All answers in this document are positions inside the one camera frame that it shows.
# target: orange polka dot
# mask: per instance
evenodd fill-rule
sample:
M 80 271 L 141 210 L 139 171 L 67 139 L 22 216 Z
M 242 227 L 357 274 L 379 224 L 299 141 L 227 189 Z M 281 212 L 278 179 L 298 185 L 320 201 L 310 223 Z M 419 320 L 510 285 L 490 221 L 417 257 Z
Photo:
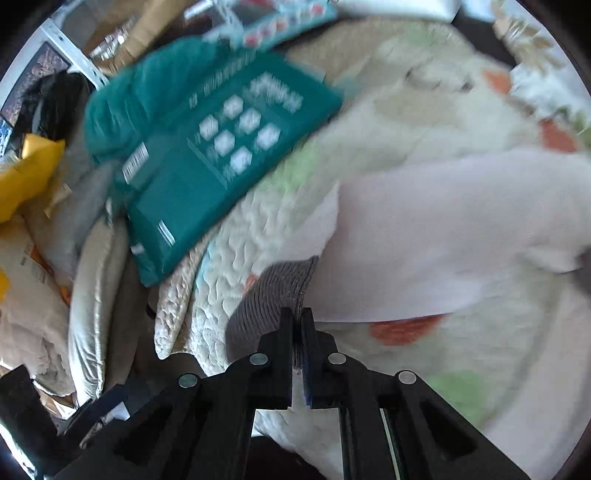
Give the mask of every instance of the orange polka dot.
M 248 292 L 252 287 L 254 287 L 257 280 L 258 280 L 258 275 L 255 275 L 254 273 L 251 273 L 250 275 L 248 275 L 248 278 L 246 279 L 246 283 L 244 284 L 244 293 L 243 294 L 246 294 L 246 292 Z
M 511 77 L 507 72 L 491 72 L 484 70 L 482 76 L 488 86 L 501 95 L 507 95 L 511 91 Z
M 542 120 L 540 127 L 545 148 L 565 153 L 576 152 L 579 149 L 573 137 L 568 132 L 561 130 L 554 120 Z
M 431 333 L 445 316 L 441 314 L 393 322 L 373 322 L 369 331 L 372 337 L 384 345 L 408 345 Z

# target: beige pillow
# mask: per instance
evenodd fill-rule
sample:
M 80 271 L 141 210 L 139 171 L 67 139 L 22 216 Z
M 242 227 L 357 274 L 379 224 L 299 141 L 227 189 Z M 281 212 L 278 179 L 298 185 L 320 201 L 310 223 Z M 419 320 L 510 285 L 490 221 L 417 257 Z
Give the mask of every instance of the beige pillow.
M 99 219 L 80 255 L 70 306 L 68 356 L 79 405 L 98 398 L 105 383 L 115 297 L 129 252 L 124 219 Z

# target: barcode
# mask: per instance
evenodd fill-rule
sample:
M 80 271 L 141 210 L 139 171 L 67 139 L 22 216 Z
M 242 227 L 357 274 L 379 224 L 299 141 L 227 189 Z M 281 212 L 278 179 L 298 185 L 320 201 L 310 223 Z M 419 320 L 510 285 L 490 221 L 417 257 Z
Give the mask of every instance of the barcode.
M 131 154 L 127 162 L 125 162 L 125 165 L 123 165 L 123 178 L 127 185 L 129 185 L 129 182 L 134 179 L 137 172 L 144 165 L 146 160 L 148 160 L 148 157 L 148 150 L 142 142 L 135 152 Z
M 166 223 L 164 223 L 162 220 L 160 220 L 158 223 L 158 230 L 160 231 L 160 235 L 162 235 L 166 243 L 168 243 L 169 247 L 176 243 L 173 234 L 170 232 L 170 230 L 168 230 Z

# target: white label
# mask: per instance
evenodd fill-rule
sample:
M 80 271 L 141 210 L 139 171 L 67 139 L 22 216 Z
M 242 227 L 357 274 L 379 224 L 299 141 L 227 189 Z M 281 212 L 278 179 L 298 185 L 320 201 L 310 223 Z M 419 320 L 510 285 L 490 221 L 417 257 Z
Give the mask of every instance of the white label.
M 166 240 L 166 243 L 168 243 L 169 247 L 173 246 L 176 243 L 173 234 L 170 233 L 170 230 L 168 230 L 166 223 L 164 223 L 162 220 L 160 220 L 158 223 L 158 231 L 160 232 L 160 235 L 162 235 L 164 240 Z
M 131 253 L 133 253 L 134 255 L 141 255 L 146 252 L 146 249 L 142 244 L 131 245 L 130 249 Z
M 263 150 L 269 150 L 279 140 L 281 130 L 273 124 L 266 124 L 256 136 L 256 144 Z
M 246 147 L 241 147 L 230 157 L 230 166 L 236 175 L 240 175 L 251 164 L 251 161 L 251 151 Z
M 140 168 L 144 165 L 149 157 L 148 150 L 146 150 L 146 146 L 142 142 L 135 152 L 131 154 L 121 169 L 123 172 L 123 178 L 125 179 L 125 183 L 127 185 L 129 185 L 129 182 L 134 179 L 137 172 L 139 172 Z
M 246 134 L 251 134 L 261 124 L 261 114 L 254 108 L 249 108 L 240 116 L 238 125 Z
M 234 149 L 234 143 L 234 135 L 232 135 L 228 130 L 224 130 L 213 141 L 216 152 L 222 157 L 225 157 Z
M 244 101 L 239 96 L 232 96 L 223 103 L 223 114 L 230 120 L 235 119 L 242 113 Z
M 199 124 L 199 134 L 204 140 L 209 140 L 217 133 L 218 123 L 213 115 L 209 115 L 203 122 Z

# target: pillow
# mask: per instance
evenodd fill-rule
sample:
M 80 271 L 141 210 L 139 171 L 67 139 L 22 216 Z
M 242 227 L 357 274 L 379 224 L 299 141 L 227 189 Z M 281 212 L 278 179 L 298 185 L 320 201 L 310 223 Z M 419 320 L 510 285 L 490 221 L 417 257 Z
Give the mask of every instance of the pillow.
M 113 225 L 99 219 L 82 249 L 68 337 L 70 370 L 79 405 L 98 398 L 103 391 L 111 316 L 128 251 L 122 218 Z
M 451 23 L 460 0 L 339 0 L 337 7 L 349 15 L 396 15 Z

